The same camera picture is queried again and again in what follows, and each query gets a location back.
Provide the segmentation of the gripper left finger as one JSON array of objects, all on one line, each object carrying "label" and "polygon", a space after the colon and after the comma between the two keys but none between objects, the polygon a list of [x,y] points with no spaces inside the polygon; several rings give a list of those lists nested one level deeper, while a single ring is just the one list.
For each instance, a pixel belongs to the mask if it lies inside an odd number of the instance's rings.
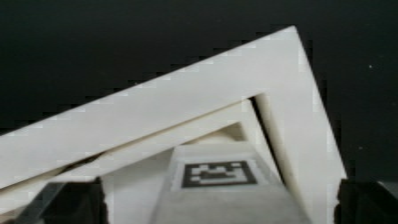
[{"label": "gripper left finger", "polygon": [[12,224],[108,224],[101,179],[88,182],[51,182]]}]

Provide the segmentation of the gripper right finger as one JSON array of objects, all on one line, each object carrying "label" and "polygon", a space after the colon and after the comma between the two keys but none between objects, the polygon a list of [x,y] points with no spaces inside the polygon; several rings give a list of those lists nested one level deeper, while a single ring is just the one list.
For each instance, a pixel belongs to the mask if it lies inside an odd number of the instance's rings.
[{"label": "gripper right finger", "polygon": [[342,179],[334,224],[398,224],[398,182]]}]

